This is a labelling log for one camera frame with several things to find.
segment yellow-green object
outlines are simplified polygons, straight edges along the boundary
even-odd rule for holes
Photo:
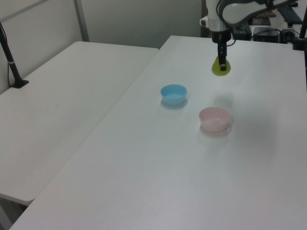
[[[226,70],[221,71],[221,66],[220,66],[220,63],[219,63],[219,57],[216,57],[213,65],[212,65],[212,72],[216,76],[225,76],[227,73],[229,73],[230,69],[231,68],[230,68],[229,61],[226,61]]]

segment floor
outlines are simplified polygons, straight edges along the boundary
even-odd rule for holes
[[[0,198],[0,230],[9,230],[26,206]]]

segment black cable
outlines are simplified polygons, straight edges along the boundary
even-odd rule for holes
[[[9,88],[11,87],[11,85],[10,85],[10,79],[9,79],[9,73],[10,73],[10,65],[8,64],[8,85],[9,85]]]
[[[6,33],[5,33],[5,30],[4,30],[4,28],[3,28],[3,26],[2,26],[2,24],[1,24],[1,22],[0,22],[0,28],[1,28],[1,30],[2,30],[2,32],[3,32],[3,34],[4,34],[4,36],[5,36],[5,41],[6,41],[6,43],[8,43],[8,38],[7,38],[7,36],[6,36]],[[9,85],[9,87],[11,87],[11,85],[10,85],[10,65],[9,65],[9,63],[8,63],[8,85]]]
[[[4,33],[5,40],[6,40],[6,43],[7,43],[7,42],[8,42],[8,38],[7,38],[7,36],[6,36],[5,30],[4,30],[4,28],[3,28],[2,24],[1,24],[1,22],[0,22],[0,28],[1,28],[1,30],[2,30],[3,33]]]
[[[234,32],[233,28],[232,28],[231,26],[228,25],[228,23],[224,20],[224,18],[219,14],[219,12],[218,12],[218,10],[217,10],[218,7],[219,7],[219,5],[220,5],[220,3],[221,3],[221,1],[222,1],[222,0],[219,0],[219,2],[217,3],[216,8],[215,8],[215,11],[216,11],[217,16],[221,19],[221,21],[222,21],[225,25],[227,25],[227,26],[229,27],[229,29],[230,29],[230,31],[231,31],[232,38],[234,39],[234,42],[233,42],[232,44],[230,44],[230,45],[227,45],[227,46],[233,46],[233,45],[236,43],[235,32]]]
[[[255,33],[251,38],[254,40],[254,36],[255,36],[255,35],[260,35],[260,34],[263,34],[263,33],[265,33],[265,32],[269,32],[269,31],[279,31],[279,35],[280,35],[280,33],[282,32],[282,31],[279,30],[279,29],[263,30],[263,31],[260,31],[260,32],[258,32],[258,33]]]
[[[287,31],[293,31],[296,32],[299,35],[299,32],[295,31],[295,30],[290,30],[290,29],[283,29],[282,31],[287,32]]]

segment bowl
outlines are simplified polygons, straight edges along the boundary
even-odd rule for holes
[[[187,89],[182,85],[167,85],[161,89],[162,100],[168,105],[179,105],[186,100]]]
[[[209,132],[225,130],[230,121],[230,113],[219,107],[209,107],[200,112],[201,127]]]

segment pink bowl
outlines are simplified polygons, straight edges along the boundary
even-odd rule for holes
[[[200,112],[201,127],[209,132],[221,132],[227,128],[230,113],[219,107],[209,107]]]

